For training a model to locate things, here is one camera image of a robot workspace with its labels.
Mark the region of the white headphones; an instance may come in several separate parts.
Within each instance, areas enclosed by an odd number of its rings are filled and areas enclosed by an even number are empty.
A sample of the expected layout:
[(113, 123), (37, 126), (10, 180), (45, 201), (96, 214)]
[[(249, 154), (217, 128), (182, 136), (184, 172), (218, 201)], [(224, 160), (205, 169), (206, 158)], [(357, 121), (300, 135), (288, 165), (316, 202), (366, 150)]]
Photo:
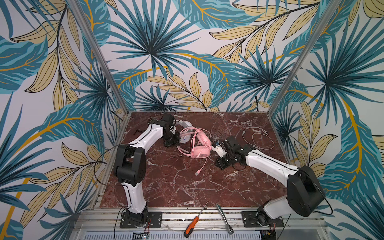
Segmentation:
[(182, 121), (177, 120), (176, 124), (183, 127), (183, 129), (180, 131), (180, 143), (185, 144), (191, 139), (191, 135), (193, 134), (194, 130), (192, 129), (193, 125), (188, 121)]

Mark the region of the pink cat-ear headphones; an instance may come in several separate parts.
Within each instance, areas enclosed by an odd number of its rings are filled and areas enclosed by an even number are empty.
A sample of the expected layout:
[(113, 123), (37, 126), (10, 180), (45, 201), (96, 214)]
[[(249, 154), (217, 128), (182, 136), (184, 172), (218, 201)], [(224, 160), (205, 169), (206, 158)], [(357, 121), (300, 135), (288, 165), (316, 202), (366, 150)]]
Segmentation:
[(185, 156), (195, 158), (195, 159), (204, 159), (211, 155), (212, 143), (211, 143), (211, 133), (205, 129), (194, 128), (193, 134), (190, 139), (190, 150), (184, 150), (181, 147), (178, 147), (180, 153)]

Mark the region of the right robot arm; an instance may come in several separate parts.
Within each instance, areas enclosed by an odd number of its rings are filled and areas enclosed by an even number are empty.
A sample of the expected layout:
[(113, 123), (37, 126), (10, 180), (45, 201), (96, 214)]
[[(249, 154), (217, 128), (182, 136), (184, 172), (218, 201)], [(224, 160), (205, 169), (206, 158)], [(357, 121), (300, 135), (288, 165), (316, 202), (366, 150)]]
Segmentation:
[(219, 155), (215, 165), (220, 169), (240, 163), (255, 168), (283, 184), (287, 194), (262, 204), (252, 218), (262, 227), (277, 226), (284, 215), (308, 217), (326, 199), (325, 192), (312, 168), (296, 167), (270, 157), (250, 145), (241, 146), (235, 137), (213, 143)]

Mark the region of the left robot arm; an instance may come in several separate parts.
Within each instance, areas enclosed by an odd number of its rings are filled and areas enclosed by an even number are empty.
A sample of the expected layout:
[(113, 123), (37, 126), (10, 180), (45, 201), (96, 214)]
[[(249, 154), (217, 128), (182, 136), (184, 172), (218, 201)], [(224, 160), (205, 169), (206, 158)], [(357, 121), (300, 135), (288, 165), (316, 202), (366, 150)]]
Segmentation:
[(142, 184), (147, 172), (146, 153), (158, 140), (163, 140), (168, 148), (178, 145), (180, 139), (175, 117), (163, 114), (158, 120), (148, 120), (147, 129), (133, 141), (117, 147), (113, 175), (123, 186), (128, 203), (122, 215), (122, 228), (145, 227), (150, 221)]

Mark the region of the metal pliers tool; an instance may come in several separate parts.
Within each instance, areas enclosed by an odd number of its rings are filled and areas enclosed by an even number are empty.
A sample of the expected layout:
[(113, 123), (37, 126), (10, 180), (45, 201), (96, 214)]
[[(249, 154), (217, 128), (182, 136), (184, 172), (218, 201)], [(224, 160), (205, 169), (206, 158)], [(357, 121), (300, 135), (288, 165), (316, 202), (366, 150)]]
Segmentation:
[(224, 220), (225, 227), (226, 227), (228, 234), (232, 235), (234, 233), (234, 230), (233, 230), (232, 226), (229, 224), (222, 207), (220, 206), (220, 204), (216, 203), (216, 208)]

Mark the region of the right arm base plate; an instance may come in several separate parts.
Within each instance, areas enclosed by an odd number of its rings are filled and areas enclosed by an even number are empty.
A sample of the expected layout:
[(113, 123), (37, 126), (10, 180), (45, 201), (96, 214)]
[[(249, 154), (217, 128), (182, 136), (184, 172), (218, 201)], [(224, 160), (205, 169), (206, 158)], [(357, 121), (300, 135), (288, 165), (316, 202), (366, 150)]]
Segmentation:
[(245, 228), (280, 228), (284, 226), (282, 217), (271, 219), (266, 214), (258, 211), (243, 211), (241, 215)]

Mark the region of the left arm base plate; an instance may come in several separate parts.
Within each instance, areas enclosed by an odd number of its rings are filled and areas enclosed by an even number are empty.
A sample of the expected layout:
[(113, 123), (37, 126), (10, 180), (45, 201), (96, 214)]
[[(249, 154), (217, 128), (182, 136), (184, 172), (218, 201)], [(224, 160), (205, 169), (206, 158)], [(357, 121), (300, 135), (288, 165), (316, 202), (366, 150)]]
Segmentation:
[(125, 211), (121, 216), (121, 229), (139, 229), (144, 227), (159, 229), (162, 225), (163, 213), (144, 210), (141, 214), (134, 214), (130, 211)]

